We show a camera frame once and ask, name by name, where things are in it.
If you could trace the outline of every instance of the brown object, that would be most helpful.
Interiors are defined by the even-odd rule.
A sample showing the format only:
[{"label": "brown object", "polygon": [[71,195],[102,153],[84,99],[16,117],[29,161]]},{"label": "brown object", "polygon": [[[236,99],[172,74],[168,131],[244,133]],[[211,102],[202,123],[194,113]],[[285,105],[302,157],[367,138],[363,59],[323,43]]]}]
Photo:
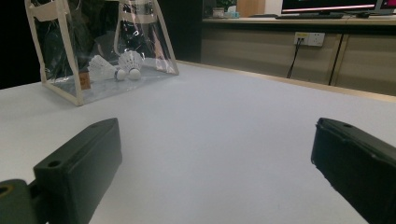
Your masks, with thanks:
[{"label": "brown object", "polygon": [[79,83],[82,90],[88,90],[91,88],[90,75],[88,72],[79,74]]},{"label": "brown object", "polygon": [[236,11],[239,17],[249,17],[255,14],[264,14],[265,0],[237,0]]}]

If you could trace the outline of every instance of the green plant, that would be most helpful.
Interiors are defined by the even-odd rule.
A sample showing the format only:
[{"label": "green plant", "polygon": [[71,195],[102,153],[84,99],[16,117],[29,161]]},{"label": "green plant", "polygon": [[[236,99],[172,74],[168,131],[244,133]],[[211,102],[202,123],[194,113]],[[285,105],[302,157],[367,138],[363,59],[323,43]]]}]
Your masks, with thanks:
[{"label": "green plant", "polygon": [[230,6],[236,6],[236,0],[216,0],[217,7],[224,7],[227,10]]}]

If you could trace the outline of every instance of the white table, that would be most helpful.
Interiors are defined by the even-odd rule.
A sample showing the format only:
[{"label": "white table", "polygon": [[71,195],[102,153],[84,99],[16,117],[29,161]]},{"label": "white table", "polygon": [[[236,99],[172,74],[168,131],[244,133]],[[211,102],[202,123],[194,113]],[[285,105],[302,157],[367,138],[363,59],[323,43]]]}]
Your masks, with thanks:
[{"label": "white table", "polygon": [[30,183],[53,150],[118,118],[123,163],[91,224],[367,223],[311,163],[316,122],[396,146],[395,98],[178,66],[179,76],[79,107],[40,83],[0,91],[0,180]]}]

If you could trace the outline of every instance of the white wall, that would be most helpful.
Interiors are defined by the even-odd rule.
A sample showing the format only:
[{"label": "white wall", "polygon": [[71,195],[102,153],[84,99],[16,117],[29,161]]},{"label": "white wall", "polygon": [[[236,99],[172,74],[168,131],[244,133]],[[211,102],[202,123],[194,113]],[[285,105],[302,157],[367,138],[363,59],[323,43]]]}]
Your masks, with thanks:
[{"label": "white wall", "polygon": [[280,15],[281,8],[282,8],[281,0],[265,0],[265,13]]}]

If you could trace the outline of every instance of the transparent plastic bag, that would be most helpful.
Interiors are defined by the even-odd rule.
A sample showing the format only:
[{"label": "transparent plastic bag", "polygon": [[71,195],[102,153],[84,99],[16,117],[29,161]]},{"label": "transparent plastic bag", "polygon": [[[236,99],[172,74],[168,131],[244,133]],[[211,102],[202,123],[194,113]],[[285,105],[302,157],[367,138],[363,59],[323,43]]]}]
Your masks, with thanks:
[{"label": "transparent plastic bag", "polygon": [[178,75],[156,0],[25,0],[42,83],[83,105]]}]

